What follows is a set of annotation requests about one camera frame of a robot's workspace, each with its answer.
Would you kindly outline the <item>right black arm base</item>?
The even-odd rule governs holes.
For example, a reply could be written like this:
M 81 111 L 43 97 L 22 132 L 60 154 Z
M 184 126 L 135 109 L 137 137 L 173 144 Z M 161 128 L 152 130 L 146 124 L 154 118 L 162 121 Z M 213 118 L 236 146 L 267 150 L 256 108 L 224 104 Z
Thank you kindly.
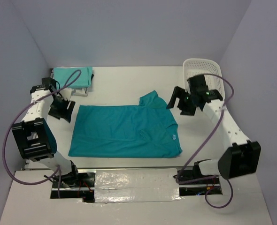
M 214 186 L 220 184 L 219 178 L 211 178 L 206 180 L 200 180 L 200 178 L 211 177 L 212 175 L 202 175 L 199 167 L 199 163 L 204 162 L 205 160 L 197 161 L 193 164 L 191 169 L 185 169 L 183 172 L 178 170 L 177 174 L 173 176 L 174 179 L 180 174 L 178 181 L 184 182 L 182 185 L 207 185 Z

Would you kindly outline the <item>light mint t-shirt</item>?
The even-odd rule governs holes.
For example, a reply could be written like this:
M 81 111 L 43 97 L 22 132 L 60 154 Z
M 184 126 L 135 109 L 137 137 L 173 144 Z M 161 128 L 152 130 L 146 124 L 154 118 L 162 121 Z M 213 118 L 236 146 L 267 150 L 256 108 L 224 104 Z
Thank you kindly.
M 60 87 L 71 83 L 79 73 L 76 72 L 71 78 L 70 76 L 76 71 L 80 70 L 81 75 L 74 81 L 69 88 L 88 88 L 91 86 L 91 79 L 93 74 L 92 67 L 55 67 L 53 69 L 53 78 L 59 83 Z

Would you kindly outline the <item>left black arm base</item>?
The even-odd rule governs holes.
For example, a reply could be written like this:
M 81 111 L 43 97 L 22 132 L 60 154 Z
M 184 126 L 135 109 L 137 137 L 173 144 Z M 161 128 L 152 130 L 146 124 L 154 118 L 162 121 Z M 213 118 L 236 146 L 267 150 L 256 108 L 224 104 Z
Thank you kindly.
M 94 189 L 95 173 L 79 172 L 75 165 L 72 166 L 71 172 L 61 176 L 61 187 L 65 188 L 88 188 L 90 192 Z

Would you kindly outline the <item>teal t-shirt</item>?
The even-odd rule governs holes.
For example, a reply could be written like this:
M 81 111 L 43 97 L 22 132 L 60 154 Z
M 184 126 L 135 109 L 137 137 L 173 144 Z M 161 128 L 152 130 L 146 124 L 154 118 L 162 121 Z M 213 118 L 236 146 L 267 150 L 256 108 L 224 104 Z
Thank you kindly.
M 81 105 L 70 157 L 175 158 L 182 153 L 178 124 L 156 91 L 138 105 Z

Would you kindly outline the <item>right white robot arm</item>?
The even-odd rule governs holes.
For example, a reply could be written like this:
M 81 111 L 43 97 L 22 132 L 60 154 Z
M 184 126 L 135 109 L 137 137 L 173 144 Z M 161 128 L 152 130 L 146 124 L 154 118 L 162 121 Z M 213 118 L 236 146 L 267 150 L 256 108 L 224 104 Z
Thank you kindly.
M 193 116 L 199 108 L 208 116 L 214 129 L 191 156 L 188 162 L 201 151 L 214 133 L 218 133 L 222 140 L 223 153 L 219 159 L 205 159 L 194 163 L 192 178 L 197 183 L 203 183 L 208 177 L 222 177 L 229 180 L 253 174 L 257 170 L 261 146 L 257 141 L 251 141 L 239 128 L 226 104 L 230 97 L 223 98 L 217 89 L 210 89 L 206 83 L 206 74 L 190 77 L 189 90 L 176 86 L 173 90 L 167 108 L 177 107 L 182 115 Z

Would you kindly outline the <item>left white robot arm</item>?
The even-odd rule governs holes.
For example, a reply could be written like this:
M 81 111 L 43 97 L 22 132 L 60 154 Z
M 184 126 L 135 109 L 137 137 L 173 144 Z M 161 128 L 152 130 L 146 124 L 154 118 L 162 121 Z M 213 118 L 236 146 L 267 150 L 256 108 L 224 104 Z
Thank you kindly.
M 60 168 L 62 174 L 56 180 L 74 187 L 80 182 L 77 167 L 57 150 L 55 136 L 46 122 L 48 116 L 71 121 L 75 102 L 70 100 L 70 94 L 54 93 L 56 85 L 56 80 L 47 77 L 42 78 L 41 85 L 33 86 L 32 105 L 11 130 L 23 159 L 39 162 L 52 171 Z

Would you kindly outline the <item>white and green t-shirt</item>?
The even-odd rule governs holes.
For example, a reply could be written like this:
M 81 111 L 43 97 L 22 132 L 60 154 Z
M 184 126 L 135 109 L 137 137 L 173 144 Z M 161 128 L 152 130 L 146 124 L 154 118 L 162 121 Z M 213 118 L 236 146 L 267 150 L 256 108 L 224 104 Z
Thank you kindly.
M 57 88 L 57 89 L 61 88 L 60 85 L 59 85 L 59 83 L 57 83 L 56 88 Z M 69 88 L 69 87 L 68 87 L 68 89 L 71 89 L 71 90 L 72 90 L 72 94 L 73 94 L 73 95 L 78 95 L 78 96 L 87 96 L 87 94 L 88 94 L 88 88 L 72 89 L 72 88 Z

